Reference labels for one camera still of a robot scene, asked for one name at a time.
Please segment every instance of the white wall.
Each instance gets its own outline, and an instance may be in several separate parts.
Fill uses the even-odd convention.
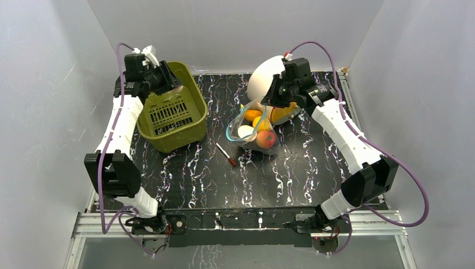
[[[1,268],[63,268],[115,61],[85,0],[0,1]]]
[[[475,2],[385,1],[350,65],[362,128],[404,160],[429,194],[408,230],[418,268],[474,268]],[[404,221],[423,210],[400,171],[387,198]]]
[[[112,44],[153,44],[160,59],[194,73],[254,71],[266,59],[316,39],[336,66],[355,56],[383,0],[88,0]],[[299,49],[314,70],[329,69],[323,52]]]

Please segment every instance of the yellow fruit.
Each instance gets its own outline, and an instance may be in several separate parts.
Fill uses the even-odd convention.
[[[262,112],[259,110],[255,109],[248,109],[246,110],[246,114],[244,115],[244,118],[246,118],[248,121],[253,122],[256,117],[262,116]]]
[[[253,127],[257,128],[257,132],[272,130],[271,121],[268,118],[262,119],[259,126],[257,126],[259,120],[260,120],[260,116],[256,117],[253,120]]]

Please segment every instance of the marble tabletop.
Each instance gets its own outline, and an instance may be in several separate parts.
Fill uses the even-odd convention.
[[[314,76],[333,83],[329,72]],[[232,145],[226,126],[238,115],[240,104],[248,102],[249,78],[250,74],[195,76],[208,105],[208,132],[200,142],[164,154],[135,132],[131,158],[142,172],[142,186],[165,208],[317,205],[349,176],[333,141],[304,112],[275,128],[282,144],[276,156]],[[219,152],[216,142],[237,162],[236,167]],[[105,200],[106,209],[121,206]]]

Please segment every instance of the green basket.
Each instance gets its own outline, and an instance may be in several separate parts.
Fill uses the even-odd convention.
[[[164,153],[202,140],[207,131],[208,114],[203,95],[188,67],[180,62],[168,62],[168,66],[183,88],[160,96],[150,94],[137,121],[140,134]]]

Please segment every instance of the pen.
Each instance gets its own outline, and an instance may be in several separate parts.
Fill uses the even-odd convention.
[[[221,153],[223,153],[223,155],[227,158],[227,160],[229,161],[229,163],[232,165],[232,166],[236,166],[236,162],[231,158],[231,156],[229,156],[228,153],[226,153],[226,151],[223,150],[223,148],[220,146],[220,144],[216,143],[216,147],[218,147],[218,149],[221,151]]]

